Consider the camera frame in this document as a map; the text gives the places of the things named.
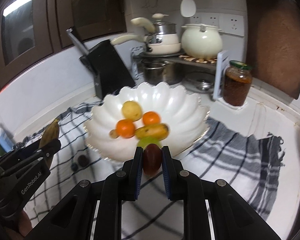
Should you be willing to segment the left hand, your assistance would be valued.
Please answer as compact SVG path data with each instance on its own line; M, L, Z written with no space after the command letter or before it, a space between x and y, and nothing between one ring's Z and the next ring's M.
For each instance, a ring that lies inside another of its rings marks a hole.
M24 211L30 195L21 193L24 178L0 176L0 239L25 239L32 224Z

